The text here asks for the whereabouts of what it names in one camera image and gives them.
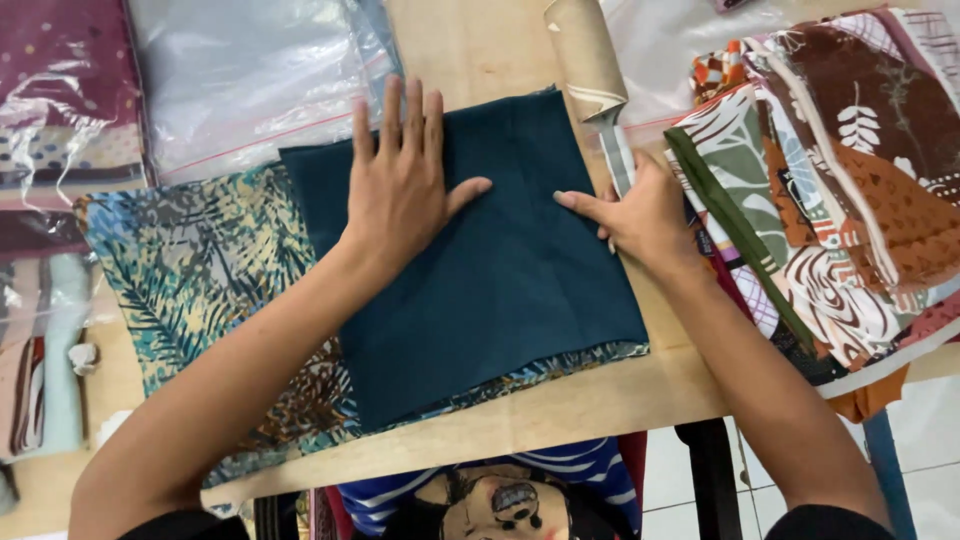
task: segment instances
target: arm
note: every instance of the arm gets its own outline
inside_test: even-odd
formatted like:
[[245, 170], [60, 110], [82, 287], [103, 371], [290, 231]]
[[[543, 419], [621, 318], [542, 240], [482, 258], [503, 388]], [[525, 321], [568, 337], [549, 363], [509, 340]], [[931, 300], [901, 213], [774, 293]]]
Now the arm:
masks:
[[637, 183], [622, 202], [558, 193], [601, 225], [658, 282], [788, 507], [828, 504], [889, 527], [873, 469], [819, 394], [748, 321], [699, 262], [679, 183], [637, 153]]
[[376, 156], [367, 105], [354, 110], [349, 221], [340, 242], [138, 407], [94, 455], [74, 489], [71, 539], [112, 540], [164, 513], [200, 508], [204, 476], [262, 421], [306, 360], [491, 187], [471, 179], [445, 192], [443, 99], [431, 93], [424, 121], [419, 81], [407, 86], [401, 147], [401, 90], [393, 77]]

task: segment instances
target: person's left hand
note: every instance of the person's left hand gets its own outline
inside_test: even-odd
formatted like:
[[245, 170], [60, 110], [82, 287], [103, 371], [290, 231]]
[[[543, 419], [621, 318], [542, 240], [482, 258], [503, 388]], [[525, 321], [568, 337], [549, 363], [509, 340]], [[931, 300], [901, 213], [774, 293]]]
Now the person's left hand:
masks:
[[396, 75], [387, 80], [376, 155], [367, 103], [354, 105], [349, 218], [343, 235], [343, 239], [360, 242], [394, 272], [423, 251], [453, 215], [492, 187], [486, 178], [472, 178], [446, 192], [444, 98], [439, 91], [430, 92], [424, 120], [422, 83], [419, 79], [408, 81], [401, 140], [402, 86]]

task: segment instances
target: hand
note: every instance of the hand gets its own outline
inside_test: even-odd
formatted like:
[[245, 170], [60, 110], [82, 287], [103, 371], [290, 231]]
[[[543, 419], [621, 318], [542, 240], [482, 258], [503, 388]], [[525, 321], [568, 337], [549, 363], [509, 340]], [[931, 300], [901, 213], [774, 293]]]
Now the hand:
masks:
[[684, 219], [680, 183], [645, 152], [634, 150], [636, 185], [617, 202], [611, 185], [601, 199], [576, 191], [554, 194], [564, 207], [596, 221], [597, 236], [612, 237], [618, 250], [637, 258], [658, 279], [700, 268], [692, 236]]
[[376, 155], [367, 104], [358, 101], [354, 106], [349, 218], [342, 237], [359, 242], [394, 274], [426, 249], [451, 217], [492, 187], [486, 178], [472, 178], [446, 192], [444, 98], [439, 91], [430, 92], [424, 113], [423, 85], [419, 79], [408, 81], [401, 141], [402, 90], [399, 77], [390, 76]]

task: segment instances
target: dark teal fabric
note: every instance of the dark teal fabric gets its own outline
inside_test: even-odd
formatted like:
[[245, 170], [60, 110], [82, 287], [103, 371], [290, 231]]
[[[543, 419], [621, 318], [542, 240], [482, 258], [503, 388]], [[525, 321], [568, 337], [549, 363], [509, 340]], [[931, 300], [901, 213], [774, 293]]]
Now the dark teal fabric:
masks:
[[[322, 257], [347, 225], [351, 141], [280, 155]], [[649, 342], [596, 224], [553, 201], [593, 191], [559, 91], [448, 113], [444, 169], [447, 188], [485, 176], [493, 189], [340, 332], [368, 430], [535, 359]]]

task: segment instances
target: black sleeve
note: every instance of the black sleeve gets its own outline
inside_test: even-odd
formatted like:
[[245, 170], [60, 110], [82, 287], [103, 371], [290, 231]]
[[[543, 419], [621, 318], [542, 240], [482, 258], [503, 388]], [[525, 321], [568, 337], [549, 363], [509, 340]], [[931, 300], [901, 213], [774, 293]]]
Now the black sleeve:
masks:
[[806, 504], [780, 518], [766, 540], [895, 540], [874, 520], [856, 512]]
[[240, 518], [221, 520], [202, 510], [177, 510], [141, 525], [119, 540], [250, 540]]

